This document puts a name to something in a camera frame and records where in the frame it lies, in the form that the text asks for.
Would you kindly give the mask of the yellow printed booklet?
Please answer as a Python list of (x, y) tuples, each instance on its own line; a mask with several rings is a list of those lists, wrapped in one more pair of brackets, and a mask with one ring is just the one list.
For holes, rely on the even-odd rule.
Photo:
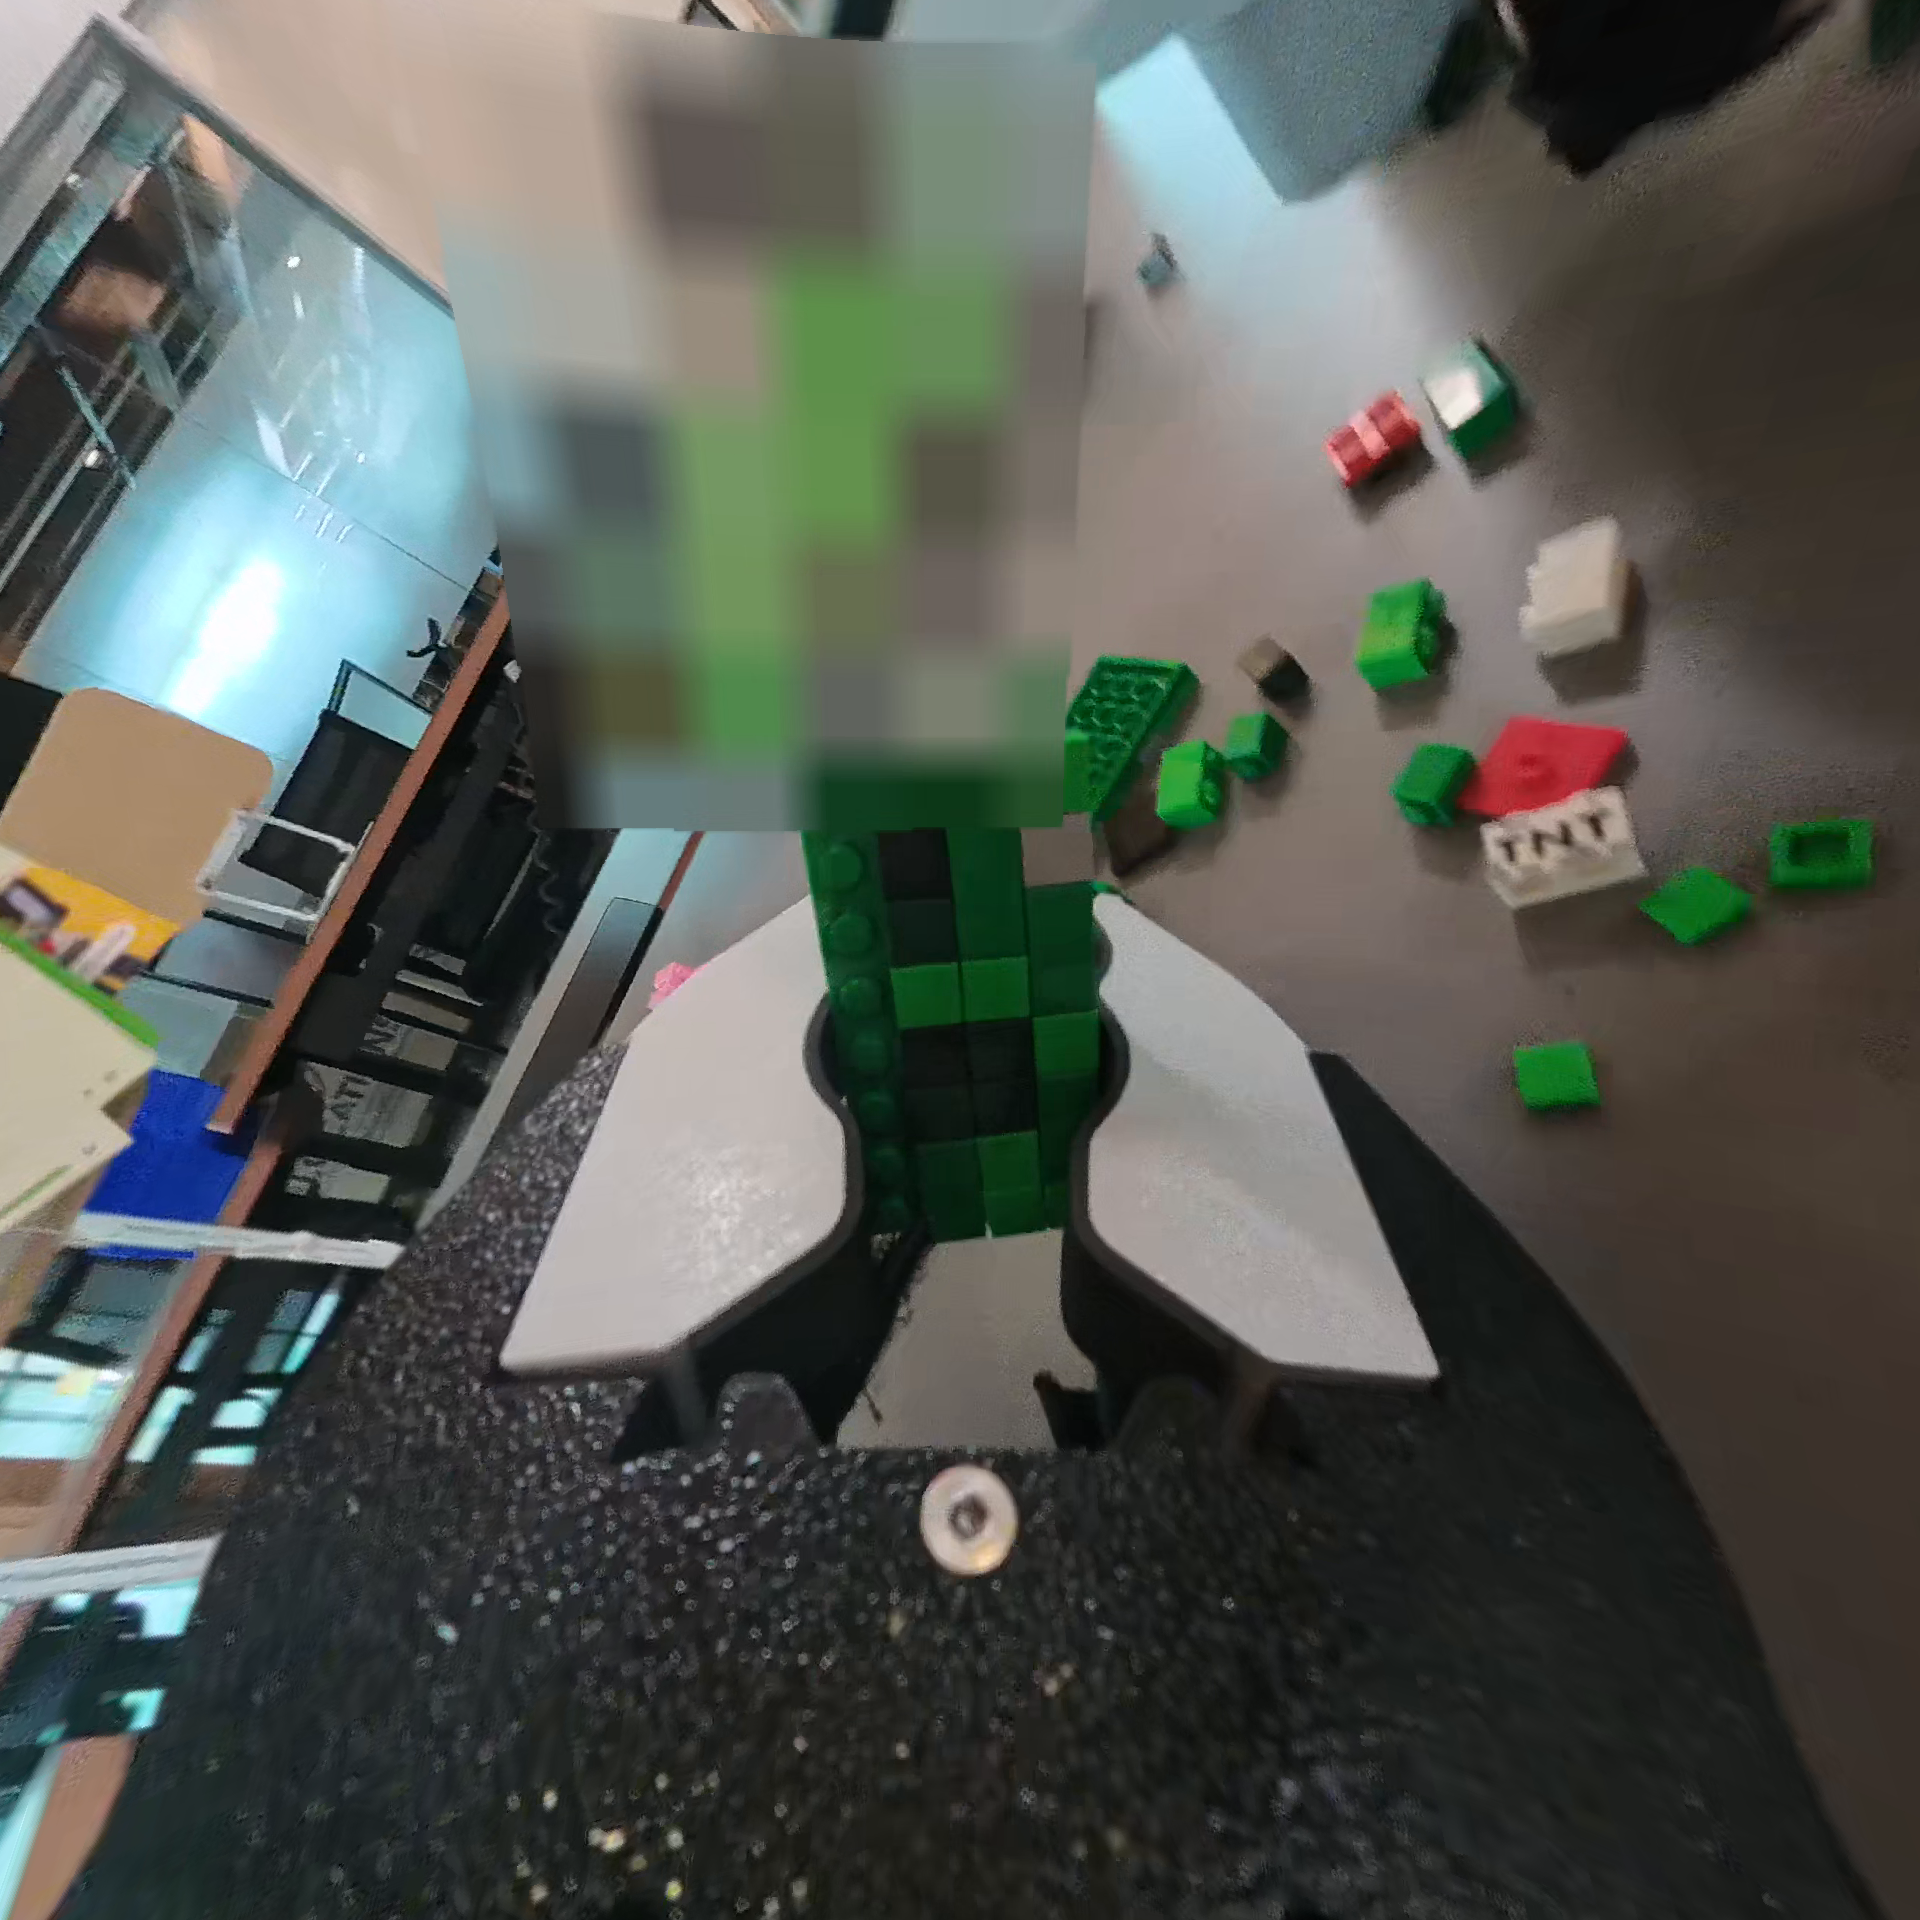
[(0, 930), (84, 989), (123, 996), (163, 957), (180, 926), (113, 889), (0, 852)]

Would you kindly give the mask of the red lego tile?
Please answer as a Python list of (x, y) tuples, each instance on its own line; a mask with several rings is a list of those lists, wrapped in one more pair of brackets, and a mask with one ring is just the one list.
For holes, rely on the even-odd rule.
[(1456, 806), (1469, 817), (1512, 817), (1579, 793), (1607, 789), (1630, 741), (1597, 725), (1508, 715), (1478, 753)]

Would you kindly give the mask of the open lego instruction booklet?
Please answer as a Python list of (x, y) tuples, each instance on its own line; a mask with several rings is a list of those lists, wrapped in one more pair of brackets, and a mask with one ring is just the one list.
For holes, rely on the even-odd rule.
[(150, 1072), (150, 1024), (35, 945), (0, 944), (0, 1232), (32, 1227), (127, 1152), (115, 1104)]

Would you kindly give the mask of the wide green lego plate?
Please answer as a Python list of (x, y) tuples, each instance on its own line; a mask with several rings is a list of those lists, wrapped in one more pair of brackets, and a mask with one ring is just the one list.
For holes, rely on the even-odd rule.
[(1195, 701), (1181, 659), (1090, 659), (1063, 704), (1063, 728), (1086, 741), (1086, 811), (1108, 817), (1138, 778), (1152, 745), (1169, 741)]

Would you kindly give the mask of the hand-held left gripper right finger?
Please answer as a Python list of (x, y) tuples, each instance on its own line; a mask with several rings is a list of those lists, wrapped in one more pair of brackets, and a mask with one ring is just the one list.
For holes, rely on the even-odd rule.
[(1103, 1072), (1056, 1289), (1103, 1421), (1169, 1379), (1241, 1436), (1294, 1385), (1428, 1394), (1436, 1354), (1310, 1044), (1117, 894), (1096, 935)]

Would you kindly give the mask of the white printed lego brick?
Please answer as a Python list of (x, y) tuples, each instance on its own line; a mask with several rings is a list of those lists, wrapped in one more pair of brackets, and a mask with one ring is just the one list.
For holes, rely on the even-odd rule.
[(1588, 789), (1528, 811), (1487, 817), (1480, 879), (1508, 915), (1640, 885), (1649, 861), (1626, 793)]

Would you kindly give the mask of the scattered loose green lego bricks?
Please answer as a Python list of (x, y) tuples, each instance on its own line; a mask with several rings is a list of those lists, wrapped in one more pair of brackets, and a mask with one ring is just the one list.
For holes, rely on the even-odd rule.
[[(1445, 641), (1448, 641), (1448, 615), (1445, 615), (1445, 596), (1419, 577), (1419, 583), (1388, 583), (1367, 600), (1364, 622), (1356, 622), (1356, 682), (1375, 698), (1407, 689), (1431, 682), (1431, 670), (1445, 664)], [(1225, 765), (1234, 778), (1255, 778), (1268, 768), (1270, 753), (1263, 753), (1268, 745), (1281, 750), (1281, 741), (1268, 728), (1263, 715), (1234, 715), (1227, 725), (1234, 750), (1225, 753)], [(1213, 778), (1195, 778), (1201, 745), (1175, 745), (1160, 758), (1160, 817), (1164, 822), (1201, 822), (1201, 805), (1213, 793)], [(1456, 827), (1461, 811), (1456, 796), (1469, 781), (1478, 753), (1461, 745), (1419, 745), (1399, 765), (1399, 778), (1388, 781), (1388, 805), (1396, 817), (1411, 827)], [(1763, 885), (1777, 894), (1855, 894), (1876, 879), (1876, 847), (1870, 847), (1870, 822), (1867, 817), (1815, 817), (1815, 822), (1777, 822), (1768, 847), (1763, 847)], [(1634, 915), (1649, 926), (1656, 926), (1672, 945), (1698, 945), (1723, 930), (1736, 930), (1752, 915), (1752, 897), (1725, 885), (1713, 867), (1689, 867), (1672, 871), (1670, 885), (1656, 885)], [(1523, 1112), (1588, 1112), (1597, 1106), (1597, 1072), (1593, 1072), (1593, 1051), (1588, 1044), (1518, 1044), (1512, 1051), (1512, 1089), (1523, 1104)]]

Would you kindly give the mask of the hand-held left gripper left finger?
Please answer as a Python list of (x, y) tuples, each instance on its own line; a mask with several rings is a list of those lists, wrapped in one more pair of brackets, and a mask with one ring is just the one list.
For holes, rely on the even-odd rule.
[(699, 1444), (733, 1379), (834, 1452), (922, 1260), (834, 1079), (810, 912), (648, 1009), (499, 1350), (499, 1385), (635, 1385), (642, 1439)]

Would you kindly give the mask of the narrow green lego creeper body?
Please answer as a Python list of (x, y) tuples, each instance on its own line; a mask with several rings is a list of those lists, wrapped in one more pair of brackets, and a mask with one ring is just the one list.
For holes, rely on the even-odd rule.
[(1090, 817), (805, 827), (801, 871), (863, 1227), (930, 1240), (1056, 1232), (1103, 1089)]

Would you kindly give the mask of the red lego brick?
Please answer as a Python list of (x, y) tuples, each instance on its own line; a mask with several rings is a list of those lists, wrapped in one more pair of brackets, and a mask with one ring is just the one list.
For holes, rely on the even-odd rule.
[(1424, 424), (1399, 389), (1379, 389), (1367, 409), (1356, 409), (1322, 437), (1322, 453), (1338, 471), (1342, 492), (1375, 486), (1419, 451), (1424, 451)]

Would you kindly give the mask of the green lego brick white top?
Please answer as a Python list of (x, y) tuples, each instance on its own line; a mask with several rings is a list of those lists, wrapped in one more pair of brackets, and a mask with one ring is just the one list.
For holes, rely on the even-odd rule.
[(1518, 388), (1480, 340), (1428, 363), (1419, 389), (1466, 467), (1480, 467), (1518, 427)]

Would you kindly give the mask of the blue plastic block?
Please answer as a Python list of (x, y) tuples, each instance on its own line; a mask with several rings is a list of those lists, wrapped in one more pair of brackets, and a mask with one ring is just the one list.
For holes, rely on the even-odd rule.
[(84, 1217), (211, 1227), (249, 1155), (249, 1127), (208, 1127), (219, 1098), (196, 1074), (150, 1072), (127, 1125), (84, 1120), (78, 1164), (94, 1172)]

